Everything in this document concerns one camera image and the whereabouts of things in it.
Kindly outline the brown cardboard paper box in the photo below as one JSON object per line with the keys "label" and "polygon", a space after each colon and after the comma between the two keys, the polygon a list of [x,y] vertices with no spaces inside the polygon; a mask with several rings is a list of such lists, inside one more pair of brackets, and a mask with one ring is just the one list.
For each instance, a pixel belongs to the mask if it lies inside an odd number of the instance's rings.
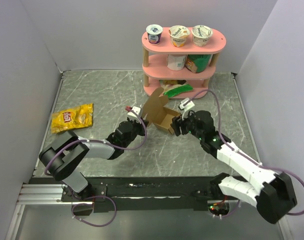
{"label": "brown cardboard paper box", "polygon": [[148,121],[148,126],[153,124],[158,130],[173,135],[172,119],[180,116],[180,113],[166,107],[169,98],[167,95],[163,95],[163,91],[162,87],[158,87],[153,91],[143,105],[142,117],[145,117]]}

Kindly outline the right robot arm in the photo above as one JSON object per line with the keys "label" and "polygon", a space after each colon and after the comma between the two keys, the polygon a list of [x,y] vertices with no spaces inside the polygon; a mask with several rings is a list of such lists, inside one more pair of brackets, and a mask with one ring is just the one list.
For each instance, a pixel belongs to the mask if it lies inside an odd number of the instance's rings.
{"label": "right robot arm", "polygon": [[176,136],[191,134],[200,146],[215,159],[234,169],[243,179],[221,173],[210,181],[210,193],[215,199],[234,197],[255,207],[269,223],[277,223],[297,205],[292,180],[285,172],[264,169],[242,152],[233,141],[220,134],[211,114],[205,110],[190,110],[185,117],[172,118]]}

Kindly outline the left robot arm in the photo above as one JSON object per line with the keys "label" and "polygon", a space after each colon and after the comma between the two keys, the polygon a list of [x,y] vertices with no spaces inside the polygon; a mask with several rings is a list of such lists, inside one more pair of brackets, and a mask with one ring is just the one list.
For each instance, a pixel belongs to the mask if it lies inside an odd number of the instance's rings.
{"label": "left robot arm", "polygon": [[86,201],[94,190],[77,170],[80,162],[85,158],[118,158],[125,150],[130,150],[128,146],[137,136],[147,136],[148,124],[145,119],[137,122],[128,118],[104,140],[86,139],[68,130],[45,147],[38,158],[45,166],[45,174],[63,182],[79,201]]}

